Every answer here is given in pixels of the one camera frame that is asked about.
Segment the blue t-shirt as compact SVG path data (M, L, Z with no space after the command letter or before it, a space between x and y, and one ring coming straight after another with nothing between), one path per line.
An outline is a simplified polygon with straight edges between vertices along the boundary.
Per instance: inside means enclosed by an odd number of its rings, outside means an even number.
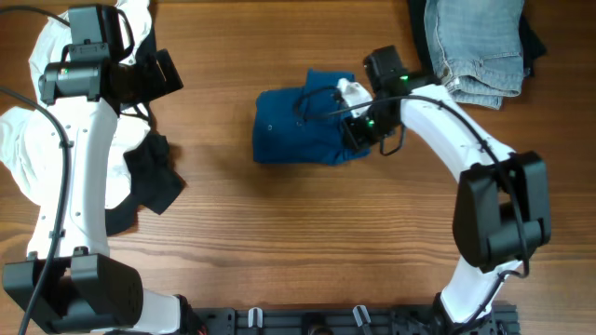
M310 69L301 87L267 90L256 99L252 131L253 160L260 164L316 163L336 166L371 153L345 147L341 109L334 89L340 80L355 80L351 72Z

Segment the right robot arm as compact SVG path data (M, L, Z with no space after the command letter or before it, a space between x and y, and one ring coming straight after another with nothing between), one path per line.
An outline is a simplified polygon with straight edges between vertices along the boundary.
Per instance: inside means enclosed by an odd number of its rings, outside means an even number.
M446 334L471 331L494 318L499 289L510 277L527 277L531 257L551 238L546 164L491 136L435 75L408 72L395 47L376 49L363 66L370 89L348 79L336 84L345 145L360 152L411 130L452 173L460 259L429 325Z

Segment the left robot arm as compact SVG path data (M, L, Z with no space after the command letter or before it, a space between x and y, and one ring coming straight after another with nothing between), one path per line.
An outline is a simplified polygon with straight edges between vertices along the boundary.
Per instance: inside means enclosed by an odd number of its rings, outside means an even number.
M40 207L24 261L2 285L45 333L191 334L200 324L179 295L146 289L138 271L110 255L106 213L125 203L137 176L166 189L180 182L166 161L130 166L150 140L146 104L182 87L156 50L145 1L83 5L52 16L29 59L33 99L1 118L1 160Z

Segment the black garment under pile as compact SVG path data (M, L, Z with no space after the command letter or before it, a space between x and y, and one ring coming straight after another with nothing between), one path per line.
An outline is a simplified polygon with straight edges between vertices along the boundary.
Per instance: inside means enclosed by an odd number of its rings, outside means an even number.
M158 50L161 49L156 46L156 33L151 29L135 52L136 64ZM109 236L130 229L140 207L162 214L184 187L183 179L173 168L167 137L154 130L155 119L149 103L125 104L132 112L124 112L120 117L122 121L138 120L149 129L138 144L118 156L124 160L124 167L129 172L130 187L129 194L117 206L105 211L105 228Z

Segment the folded light blue jeans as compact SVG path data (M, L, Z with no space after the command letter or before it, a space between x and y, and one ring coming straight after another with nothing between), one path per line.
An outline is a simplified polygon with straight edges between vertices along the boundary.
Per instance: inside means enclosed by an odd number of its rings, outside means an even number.
M523 7L523 0L426 1L432 69L456 102L498 110L521 94Z

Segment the white shirt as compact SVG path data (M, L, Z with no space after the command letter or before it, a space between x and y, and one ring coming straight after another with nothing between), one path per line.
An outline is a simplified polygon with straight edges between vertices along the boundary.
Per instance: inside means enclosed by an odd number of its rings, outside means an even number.
M148 0L120 0L116 7L129 20L135 47L133 55L140 54L141 43L148 40L153 27ZM69 29L50 19L38 35L29 58L32 81L36 82L46 66L57 61L61 49L72 42ZM105 207L116 208L130 195L131 174L124 153L136 149L150 130L149 123L133 117L133 108L117 122L107 165ZM1 162L10 171L22 193L37 205L42 204L47 192L45 177L61 176L61 152L52 145L59 141L52 135L54 127L38 111L15 106L1 115Z

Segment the black folded garment under jeans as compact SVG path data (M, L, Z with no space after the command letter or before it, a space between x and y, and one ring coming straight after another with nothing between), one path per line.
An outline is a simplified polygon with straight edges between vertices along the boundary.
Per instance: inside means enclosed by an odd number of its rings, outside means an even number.
M422 69L430 71L433 69L432 61L429 55L426 28L424 25L424 15L426 9L426 0L407 0L411 30L413 34L413 43L417 56L422 65ZM523 67L525 77L535 76L535 60L547 54L547 48L530 27L528 20L524 15L520 17L519 36L523 50Z

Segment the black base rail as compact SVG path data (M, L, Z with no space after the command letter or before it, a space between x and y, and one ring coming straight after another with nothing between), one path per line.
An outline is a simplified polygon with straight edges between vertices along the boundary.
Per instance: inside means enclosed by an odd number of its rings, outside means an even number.
M195 313L214 335L424 335L450 334L455 325L429 305L374 309L264 310L203 308Z

